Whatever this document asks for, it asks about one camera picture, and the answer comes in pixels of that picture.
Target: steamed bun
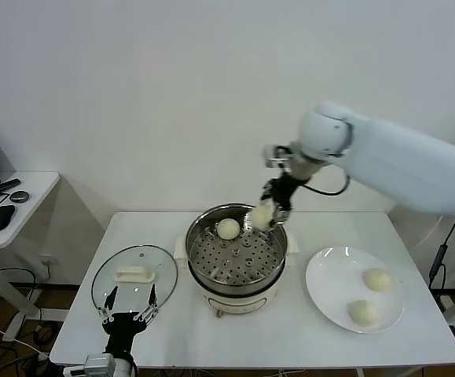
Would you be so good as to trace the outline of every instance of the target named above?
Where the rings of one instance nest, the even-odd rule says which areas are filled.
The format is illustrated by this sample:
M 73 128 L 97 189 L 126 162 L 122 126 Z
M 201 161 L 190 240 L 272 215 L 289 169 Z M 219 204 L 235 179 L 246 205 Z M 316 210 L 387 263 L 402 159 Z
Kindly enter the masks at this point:
M 376 307 L 366 300 L 351 302 L 347 312 L 353 322 L 363 327 L 373 326 L 378 321 Z
M 240 235 L 240 225 L 233 218 L 224 218 L 217 224 L 217 234 L 224 240 L 232 240 Z
M 393 287 L 393 280 L 385 269 L 369 269 L 362 275 L 367 287 L 373 291 L 385 292 Z

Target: pot handle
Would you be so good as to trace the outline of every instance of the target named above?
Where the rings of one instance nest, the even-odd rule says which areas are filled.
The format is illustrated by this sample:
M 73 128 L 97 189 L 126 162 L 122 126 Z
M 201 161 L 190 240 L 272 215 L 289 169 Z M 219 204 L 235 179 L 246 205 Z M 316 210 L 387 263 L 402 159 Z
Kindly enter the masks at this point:
M 187 268 L 187 253 L 185 252 L 185 238 L 178 237 L 177 242 L 174 245 L 174 260 L 177 262 L 177 266 L 179 269 L 186 269 Z
M 292 232 L 287 231 L 287 255 L 286 255 L 286 266 L 294 266 L 297 254 L 300 252 L 297 239 Z

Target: robotic hand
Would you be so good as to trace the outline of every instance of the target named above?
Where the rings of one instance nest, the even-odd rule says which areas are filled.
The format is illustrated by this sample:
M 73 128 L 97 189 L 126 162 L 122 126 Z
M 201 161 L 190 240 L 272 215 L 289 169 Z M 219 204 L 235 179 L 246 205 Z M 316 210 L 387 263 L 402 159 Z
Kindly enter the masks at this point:
M 455 145 L 331 102 L 304 116 L 298 141 L 266 146 L 264 158 L 281 169 L 261 197 L 272 201 L 271 227 L 288 219 L 296 189 L 329 164 L 408 207 L 455 216 Z
M 84 365 L 63 370 L 66 377 L 138 377 L 138 368 L 131 356 L 131 347 L 136 334 L 143 332 L 154 320 L 157 309 L 156 285 L 152 285 L 149 304 L 140 312 L 112 313 L 116 302 L 117 287 L 105 299 L 104 307 L 98 307 L 102 326 L 108 334 L 108 343 L 104 353 L 91 354 Z

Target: white cable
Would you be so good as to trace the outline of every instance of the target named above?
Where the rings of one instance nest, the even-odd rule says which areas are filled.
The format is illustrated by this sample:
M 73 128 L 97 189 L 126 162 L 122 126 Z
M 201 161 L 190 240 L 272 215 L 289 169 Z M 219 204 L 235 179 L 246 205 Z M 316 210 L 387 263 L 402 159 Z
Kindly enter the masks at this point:
M 428 238 L 430 238 L 430 236 L 433 234 L 433 232 L 438 228 L 438 225 L 440 225 L 440 222 L 442 221 L 443 219 L 443 216 L 440 216 L 435 224 L 435 226 L 433 228 L 431 228 L 430 232 L 428 232 L 428 234 L 426 235 L 426 237 L 424 237 L 416 246 L 414 246 L 412 248 L 412 250 L 416 250 L 419 246 L 421 246 L 424 242 L 426 242 L 426 240 Z
M 14 340 L 14 341 L 16 341 L 16 342 L 18 342 L 19 344 L 22 344 L 23 346 L 26 346 L 26 347 L 28 347 L 28 348 L 31 348 L 31 349 L 34 350 L 35 352 L 40 353 L 40 354 L 43 355 L 45 358 L 49 358 L 49 355 L 48 355 L 47 353 L 43 353 L 42 351 L 37 350 L 35 347 L 30 346 L 28 343 L 21 342 L 20 340 L 17 340 L 17 339 L 15 339 L 15 338 L 11 338 L 11 339 Z
M 285 372 L 285 371 L 281 371 L 284 375 L 289 375 L 290 373 L 301 373 L 301 372 L 305 372 L 306 369 L 300 369 L 299 371 L 289 371 L 289 372 Z M 277 377 L 279 375 L 279 373 L 276 373 L 275 375 L 265 375 L 264 377 Z

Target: white table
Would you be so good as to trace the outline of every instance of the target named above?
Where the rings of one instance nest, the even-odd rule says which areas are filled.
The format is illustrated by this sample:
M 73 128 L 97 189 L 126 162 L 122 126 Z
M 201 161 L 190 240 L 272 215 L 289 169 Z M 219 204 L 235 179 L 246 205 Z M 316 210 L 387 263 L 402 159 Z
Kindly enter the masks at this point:
M 117 251 L 151 243 L 173 253 L 196 213 L 118 213 L 107 228 L 54 344 L 51 361 L 82 364 L 108 336 L 90 297 L 94 275 Z M 276 298 L 261 310 L 218 319 L 187 269 L 150 327 L 134 339 L 143 368 L 357 368 L 455 363 L 455 338 L 390 220 L 382 213 L 293 213 L 299 245 Z M 356 334 L 328 320 L 304 291 L 311 256 L 350 245 L 383 259 L 402 281 L 405 312 L 389 331 Z
M 24 203 L 12 203 L 7 199 L 1 204 L 2 206 L 9 204 L 16 206 L 16 212 L 14 213 L 11 222 L 5 229 L 0 231 L 0 249 L 2 249 L 13 242 L 14 238 L 16 238 L 28 219 L 49 195 L 60 178 L 58 173 L 55 172 L 2 173 L 0 174 L 0 178 L 2 181 L 8 181 L 13 178 L 19 178 L 21 180 L 20 185 L 7 190 L 7 192 L 24 190 L 30 194 L 30 199 Z M 26 254 L 23 254 L 20 257 L 33 267 L 34 273 L 39 275 L 39 278 L 45 279 L 47 277 L 45 267 L 40 265 L 38 261 L 32 260 Z M 30 298 L 26 298 L 0 275 L 0 295 L 20 311 L 7 328 L 4 340 L 9 340 L 9 337 L 14 337 L 16 335 L 23 320 L 37 319 L 39 317 L 39 308 L 34 305 L 34 302 L 40 296 L 40 293 L 40 290 L 35 290 Z M 63 320 L 65 316 L 66 311 L 61 312 L 57 309 L 42 309 L 43 320 Z

